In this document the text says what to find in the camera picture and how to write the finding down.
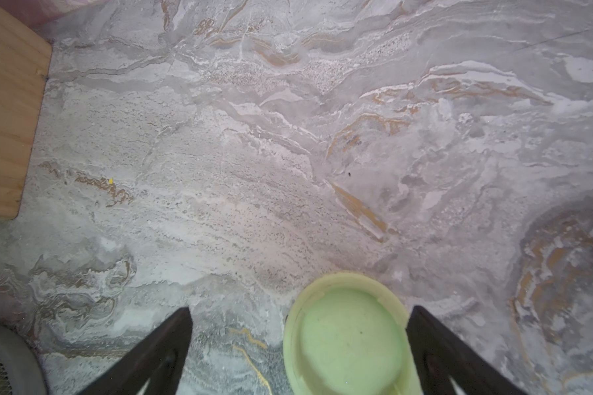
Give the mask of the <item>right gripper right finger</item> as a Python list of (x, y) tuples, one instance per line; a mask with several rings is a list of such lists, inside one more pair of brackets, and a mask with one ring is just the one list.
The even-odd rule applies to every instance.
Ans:
[(413, 308), (407, 336), (425, 394), (522, 394), (425, 308)]

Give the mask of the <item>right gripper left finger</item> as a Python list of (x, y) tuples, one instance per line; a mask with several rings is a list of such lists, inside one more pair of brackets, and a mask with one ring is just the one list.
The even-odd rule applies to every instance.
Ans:
[(175, 394), (193, 331), (187, 307), (179, 308), (82, 394)]

